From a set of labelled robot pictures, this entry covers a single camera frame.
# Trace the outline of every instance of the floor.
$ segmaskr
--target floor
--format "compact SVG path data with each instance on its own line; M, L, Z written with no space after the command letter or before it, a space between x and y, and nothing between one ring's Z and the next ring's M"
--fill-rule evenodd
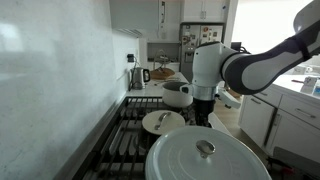
M230 131L230 133L246 144L263 162L264 165L267 165L266 158L268 157L251 139L250 137L240 129L238 125L239 116L240 116L240 109L228 109L224 106L224 104L221 101L217 101L214 106L214 112L218 116L218 118L221 120L221 122L226 126L226 128ZM278 180L282 179L280 174L281 167L274 165L272 170L269 171L269 174L271 175L272 179ZM293 175L285 175L283 179L302 179L301 175L297 174L296 176Z

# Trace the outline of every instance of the lid knob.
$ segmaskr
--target lid knob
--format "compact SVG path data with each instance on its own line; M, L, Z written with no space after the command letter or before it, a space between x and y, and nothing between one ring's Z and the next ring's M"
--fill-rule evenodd
M200 140L196 143L197 150L200 152L200 156L206 159L209 155L213 154L215 147L212 143L206 140Z

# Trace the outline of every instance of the white pot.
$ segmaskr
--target white pot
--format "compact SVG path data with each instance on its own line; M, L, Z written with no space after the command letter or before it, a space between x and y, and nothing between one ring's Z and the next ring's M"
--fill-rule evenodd
M168 82L163 85L162 100L165 104L175 108L184 108L193 102L193 97L180 92L180 87L188 83Z
M213 154L205 157L206 153L200 153L205 151ZM199 126L162 135L148 153L145 173L148 180L271 180L247 146L220 131Z

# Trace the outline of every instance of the drawer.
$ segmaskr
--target drawer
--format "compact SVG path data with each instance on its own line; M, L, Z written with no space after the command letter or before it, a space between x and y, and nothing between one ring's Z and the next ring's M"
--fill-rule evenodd
M283 96L279 108L320 129L320 107Z
M267 88L262 92L255 94L254 96L275 107L278 107L282 94L277 91L271 90L270 88Z

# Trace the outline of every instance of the pot lid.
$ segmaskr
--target pot lid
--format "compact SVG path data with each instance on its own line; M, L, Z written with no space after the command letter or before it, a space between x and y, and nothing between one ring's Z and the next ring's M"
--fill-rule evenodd
M147 175L157 179L271 179L247 146L206 127L182 127L162 135L147 162Z
M160 110L147 114L142 119L142 126L152 134L162 135L178 127L185 126L185 120L176 112Z

